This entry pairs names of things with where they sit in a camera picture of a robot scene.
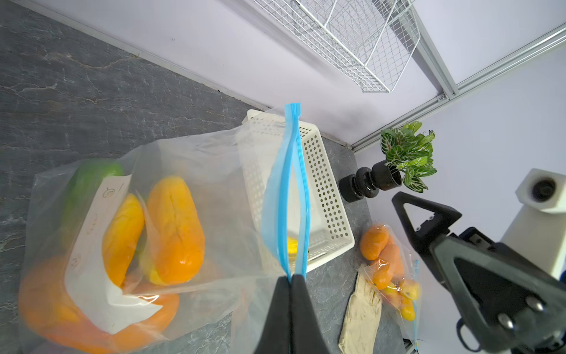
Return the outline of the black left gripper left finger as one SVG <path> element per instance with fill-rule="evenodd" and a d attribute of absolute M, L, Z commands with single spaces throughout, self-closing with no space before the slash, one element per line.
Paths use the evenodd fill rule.
<path fill-rule="evenodd" d="M 277 280 L 255 354 L 289 354 L 291 349 L 290 283 Z"/>

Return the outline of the orange mango basket bottom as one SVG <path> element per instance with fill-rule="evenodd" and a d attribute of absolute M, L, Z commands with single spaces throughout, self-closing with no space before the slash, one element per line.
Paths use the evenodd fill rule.
<path fill-rule="evenodd" d="M 134 194 L 125 197 L 103 239 L 106 274 L 115 286 L 124 283 L 144 229 L 144 211 Z"/>

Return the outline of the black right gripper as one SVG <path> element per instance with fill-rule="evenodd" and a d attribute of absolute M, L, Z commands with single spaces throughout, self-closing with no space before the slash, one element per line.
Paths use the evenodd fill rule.
<path fill-rule="evenodd" d="M 462 214 L 451 206 L 399 192 L 392 204 L 414 251 L 451 293 L 467 327 L 488 353 L 564 353 L 565 279 L 554 278 L 475 227 L 450 227 Z M 415 229 L 405 209 L 432 212 Z"/>

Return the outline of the clear blue zip-top bag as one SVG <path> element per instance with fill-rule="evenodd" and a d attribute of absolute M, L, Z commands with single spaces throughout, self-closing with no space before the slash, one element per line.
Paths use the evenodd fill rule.
<path fill-rule="evenodd" d="M 389 244 L 376 260 L 369 261 L 364 258 L 367 264 L 361 271 L 378 290 L 387 309 L 393 312 L 393 318 L 399 325 L 404 339 L 411 342 L 412 348 L 409 352 L 418 353 L 422 300 L 419 261 L 397 239 L 391 227 L 385 226 L 390 234 Z"/>

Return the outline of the green mango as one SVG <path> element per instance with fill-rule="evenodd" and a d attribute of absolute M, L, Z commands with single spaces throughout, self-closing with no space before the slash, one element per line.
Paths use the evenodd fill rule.
<path fill-rule="evenodd" d="M 114 160 L 100 159 L 83 162 L 66 186 L 61 223 L 68 224 L 74 212 L 91 200 L 103 179 L 122 176 L 122 165 Z"/>

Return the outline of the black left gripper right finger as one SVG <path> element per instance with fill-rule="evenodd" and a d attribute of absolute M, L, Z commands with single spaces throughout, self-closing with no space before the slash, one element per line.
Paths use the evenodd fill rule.
<path fill-rule="evenodd" d="M 291 353 L 329 353 L 307 290 L 305 278 L 294 274 L 290 283 Z"/>

